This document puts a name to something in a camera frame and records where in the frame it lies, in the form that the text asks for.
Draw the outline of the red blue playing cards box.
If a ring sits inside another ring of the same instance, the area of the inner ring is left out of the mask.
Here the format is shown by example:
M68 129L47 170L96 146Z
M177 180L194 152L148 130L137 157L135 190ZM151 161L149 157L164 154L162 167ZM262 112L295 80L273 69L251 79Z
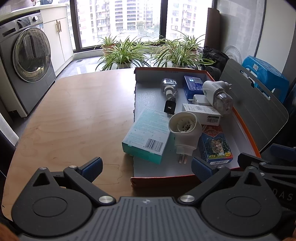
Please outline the red blue playing cards box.
M228 164L233 160L221 126L204 125L198 145L201 158L210 165Z

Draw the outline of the white plug-in heater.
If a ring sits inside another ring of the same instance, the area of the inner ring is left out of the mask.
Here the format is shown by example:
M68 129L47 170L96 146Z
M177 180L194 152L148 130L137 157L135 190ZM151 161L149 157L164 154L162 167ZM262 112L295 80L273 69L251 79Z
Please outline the white plug-in heater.
M197 149L202 135L202 126L193 113L181 111L170 118L169 130L175 137L179 163L186 164L187 157L192 156Z

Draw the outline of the white product box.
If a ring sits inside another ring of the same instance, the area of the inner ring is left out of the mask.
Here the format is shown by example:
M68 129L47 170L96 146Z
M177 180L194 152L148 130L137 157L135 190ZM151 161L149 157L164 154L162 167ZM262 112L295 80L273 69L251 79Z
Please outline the white product box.
M182 111L193 113L201 125L220 125L222 116L212 106L184 103L182 106Z

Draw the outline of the teal bandage box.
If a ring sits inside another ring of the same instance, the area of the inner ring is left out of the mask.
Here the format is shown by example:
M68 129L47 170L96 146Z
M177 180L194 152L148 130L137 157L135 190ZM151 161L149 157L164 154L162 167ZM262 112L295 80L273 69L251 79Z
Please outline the teal bandage box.
M122 149L131 156L160 164L169 135L169 116L145 108L123 139Z

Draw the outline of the white USB charger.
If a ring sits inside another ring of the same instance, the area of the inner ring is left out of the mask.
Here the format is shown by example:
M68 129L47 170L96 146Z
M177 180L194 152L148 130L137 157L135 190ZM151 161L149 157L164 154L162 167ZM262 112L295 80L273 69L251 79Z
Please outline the white USB charger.
M208 99L204 95L201 95L201 94L193 95L193 97L191 99L189 99L189 102L191 102L191 104L196 104L196 105L204 105L204 106L211 106L212 105L212 104L210 104Z

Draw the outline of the white plug-in with bottle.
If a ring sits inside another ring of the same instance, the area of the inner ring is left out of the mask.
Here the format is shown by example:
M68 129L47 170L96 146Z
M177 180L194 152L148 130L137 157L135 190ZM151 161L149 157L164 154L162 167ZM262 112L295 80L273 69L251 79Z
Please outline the white plug-in with bottle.
M202 86L206 99L222 116L230 114L233 108L233 98L228 94L231 85L224 81L208 80Z

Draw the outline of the black power adapter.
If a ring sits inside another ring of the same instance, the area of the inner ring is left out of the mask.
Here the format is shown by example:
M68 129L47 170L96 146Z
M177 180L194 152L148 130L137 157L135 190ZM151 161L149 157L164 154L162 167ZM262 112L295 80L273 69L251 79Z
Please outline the black power adapter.
M170 97L166 100L164 112L167 114L174 115L176 109L176 99L174 97Z

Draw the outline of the blue tin box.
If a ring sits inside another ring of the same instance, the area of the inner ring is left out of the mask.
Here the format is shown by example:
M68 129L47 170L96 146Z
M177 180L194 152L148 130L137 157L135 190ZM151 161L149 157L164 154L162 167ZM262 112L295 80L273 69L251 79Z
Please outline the blue tin box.
M184 76L183 89L188 100L195 94L203 95L203 80L200 77Z

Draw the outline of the clear glass refill bottle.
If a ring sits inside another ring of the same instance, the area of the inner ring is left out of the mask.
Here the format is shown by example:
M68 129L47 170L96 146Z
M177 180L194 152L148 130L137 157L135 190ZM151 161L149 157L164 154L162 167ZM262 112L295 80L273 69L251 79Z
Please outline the clear glass refill bottle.
M176 98L178 93L178 85L174 79L164 78L161 81L161 89L167 100Z

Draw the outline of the blue plastic stool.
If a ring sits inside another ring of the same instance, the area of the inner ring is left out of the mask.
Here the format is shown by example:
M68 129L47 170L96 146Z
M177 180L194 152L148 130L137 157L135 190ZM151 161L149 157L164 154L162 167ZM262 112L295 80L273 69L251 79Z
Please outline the blue plastic stool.
M242 66L264 84L280 102L284 102L290 82L276 68L252 56L246 57Z

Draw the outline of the white round fan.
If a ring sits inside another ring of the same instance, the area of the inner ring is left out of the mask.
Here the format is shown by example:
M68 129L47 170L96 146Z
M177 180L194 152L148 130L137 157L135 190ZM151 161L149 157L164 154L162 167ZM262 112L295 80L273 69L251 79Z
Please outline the white round fan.
M242 64L242 57L239 49L233 45L227 46L223 52L230 58L238 62L239 64Z

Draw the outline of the grey washing machine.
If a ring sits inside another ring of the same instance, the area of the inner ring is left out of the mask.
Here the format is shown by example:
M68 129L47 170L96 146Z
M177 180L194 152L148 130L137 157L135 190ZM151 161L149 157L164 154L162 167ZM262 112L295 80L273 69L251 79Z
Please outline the grey washing machine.
M25 118L55 82L51 48L39 11L1 24L1 100Z

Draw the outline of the spider plant pot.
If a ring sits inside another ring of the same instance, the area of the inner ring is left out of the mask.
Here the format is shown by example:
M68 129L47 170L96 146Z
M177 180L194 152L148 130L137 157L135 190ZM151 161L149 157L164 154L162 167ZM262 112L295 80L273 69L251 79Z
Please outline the spider plant pot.
M189 36L179 32L181 35L170 40L160 36L152 44L150 53L151 61L155 67L168 67L171 64L177 68L202 69L213 65L216 61L204 56L201 43L205 40L205 35Z
M111 70L113 65L117 69L135 67L148 67L149 63L145 54L149 51L152 44L142 41L142 38L127 37L119 40L114 47L107 48L105 55L99 58L96 69L102 65L102 71Z
M116 36L112 37L112 35L109 35L106 37L99 38L99 46L102 48L102 52L104 55L108 55L116 44Z

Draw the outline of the spider plant left pot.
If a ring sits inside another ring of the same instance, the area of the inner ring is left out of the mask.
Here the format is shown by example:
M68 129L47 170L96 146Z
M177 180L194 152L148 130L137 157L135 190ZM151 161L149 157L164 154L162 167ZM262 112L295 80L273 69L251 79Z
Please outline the spider plant left pot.
M108 55L116 44L116 36L112 37L112 35L109 35L106 37L99 38L99 46L102 48L102 52L104 55Z

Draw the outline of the white cabinet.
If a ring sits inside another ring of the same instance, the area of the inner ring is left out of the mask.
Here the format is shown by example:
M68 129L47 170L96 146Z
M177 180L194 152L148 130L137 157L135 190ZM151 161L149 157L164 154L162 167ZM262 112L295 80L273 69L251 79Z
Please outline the white cabinet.
M51 62L56 75L73 60L73 49L65 5L42 6L44 32L49 40Z

